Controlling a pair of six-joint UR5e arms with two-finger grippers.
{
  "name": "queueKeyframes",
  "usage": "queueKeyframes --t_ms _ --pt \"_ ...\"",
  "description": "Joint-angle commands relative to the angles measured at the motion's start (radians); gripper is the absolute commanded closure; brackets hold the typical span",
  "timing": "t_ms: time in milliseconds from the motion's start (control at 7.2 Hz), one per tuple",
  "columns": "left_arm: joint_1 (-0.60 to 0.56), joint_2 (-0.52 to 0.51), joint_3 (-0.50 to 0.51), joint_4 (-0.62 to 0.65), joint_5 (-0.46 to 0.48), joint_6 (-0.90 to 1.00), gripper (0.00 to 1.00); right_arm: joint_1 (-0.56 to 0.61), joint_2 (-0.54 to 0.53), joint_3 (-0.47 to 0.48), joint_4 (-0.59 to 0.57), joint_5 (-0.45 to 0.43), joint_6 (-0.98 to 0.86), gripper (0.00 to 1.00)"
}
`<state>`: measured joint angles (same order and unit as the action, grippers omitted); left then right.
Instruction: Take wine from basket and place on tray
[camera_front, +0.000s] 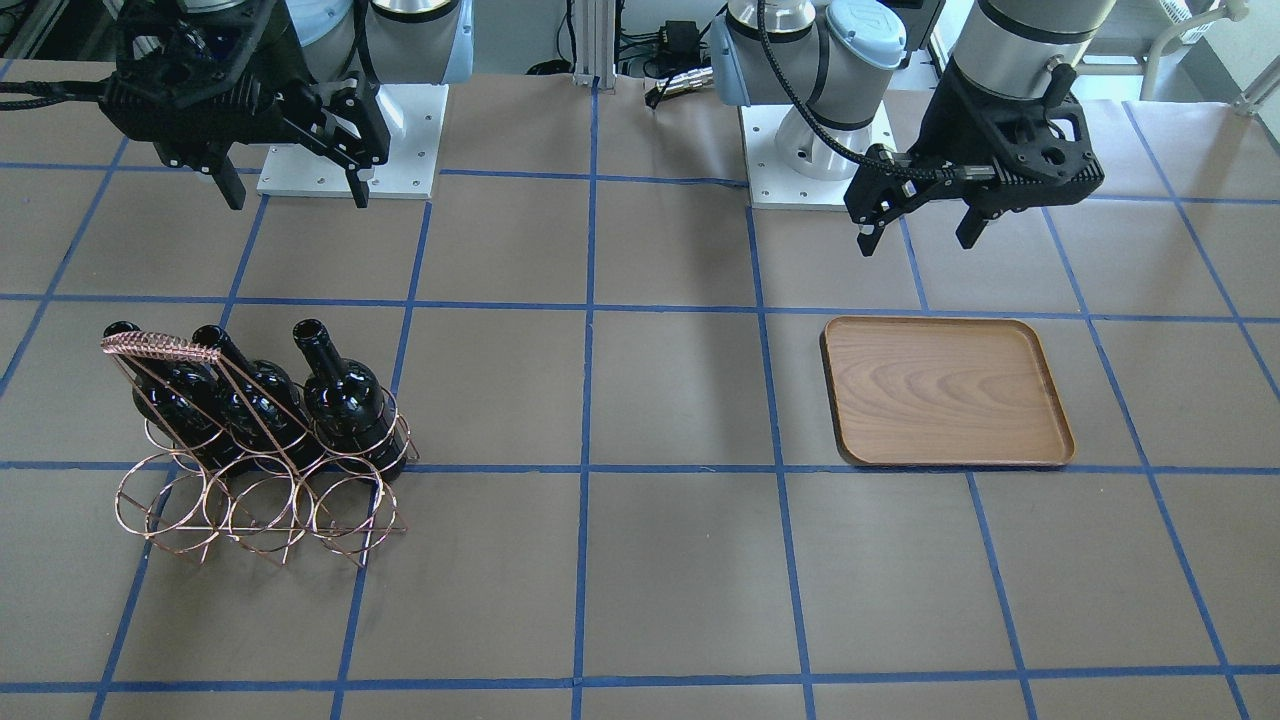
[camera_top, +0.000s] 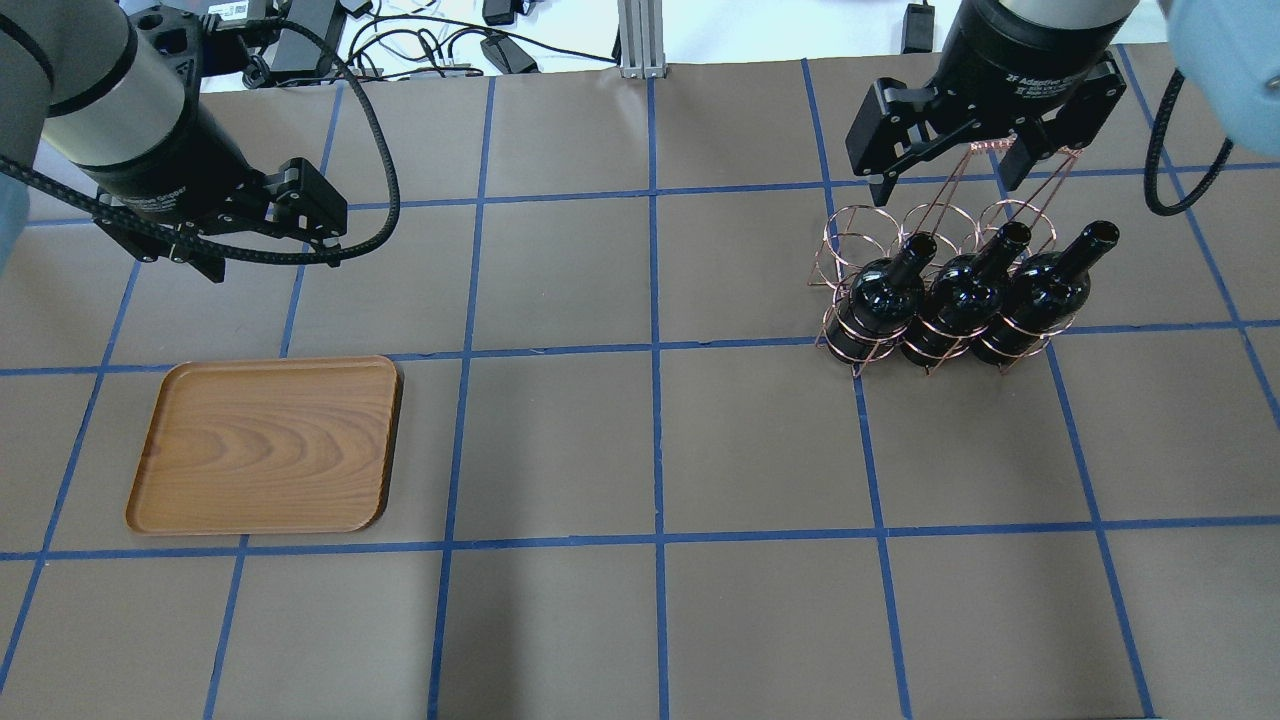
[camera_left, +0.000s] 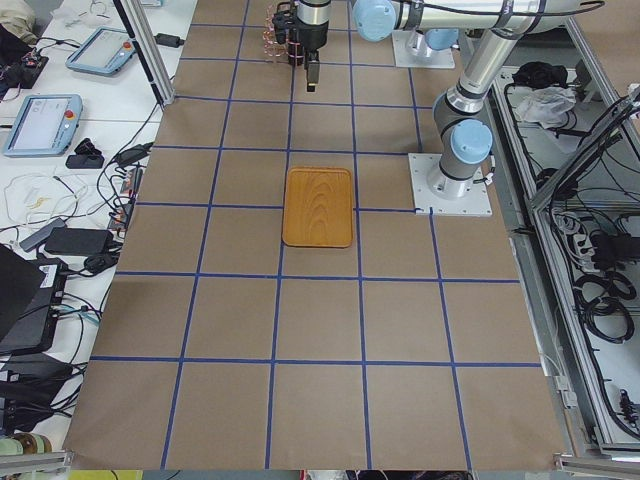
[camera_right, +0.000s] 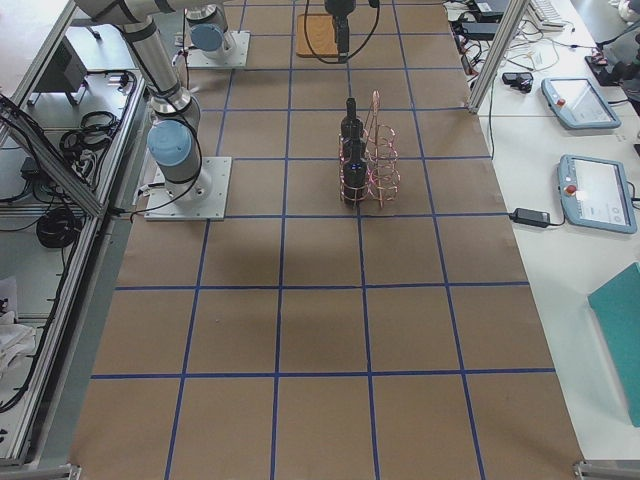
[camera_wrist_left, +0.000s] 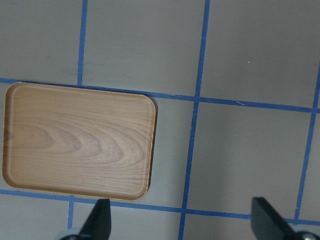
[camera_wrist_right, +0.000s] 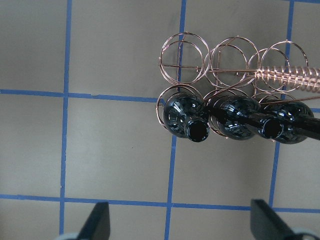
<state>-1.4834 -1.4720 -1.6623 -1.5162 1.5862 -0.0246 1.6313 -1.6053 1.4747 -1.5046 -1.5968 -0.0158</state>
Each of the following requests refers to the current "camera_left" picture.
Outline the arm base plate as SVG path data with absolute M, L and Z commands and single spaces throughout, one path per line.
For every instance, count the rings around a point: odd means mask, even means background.
M 441 154 L 408 155 L 416 215 L 490 217 L 492 207 L 480 166 L 467 180 L 452 180 L 440 169 Z
M 453 69 L 452 47 L 457 40 L 457 29 L 395 31 L 392 33 L 395 66 Z

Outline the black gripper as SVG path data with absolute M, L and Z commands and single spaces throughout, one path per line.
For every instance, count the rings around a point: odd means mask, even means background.
M 306 91 L 315 92 L 319 82 L 319 50 L 327 43 L 331 1 L 299 0 L 295 2 L 295 27 L 298 40 L 306 53 Z

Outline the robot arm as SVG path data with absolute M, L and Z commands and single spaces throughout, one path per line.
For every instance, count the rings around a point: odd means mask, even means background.
M 285 1 L 273 14 L 276 40 L 288 40 L 303 55 L 306 86 L 319 82 L 319 51 L 327 43 L 329 1 Z M 569 18 L 602 8 L 603 1 L 353 1 L 353 20 L 359 35 L 370 42 L 394 31 L 481 29 L 483 35 L 457 84 L 444 94 L 437 108 L 453 120 L 472 118 L 483 107 L 488 90 L 505 60 L 524 35 L 541 33 Z

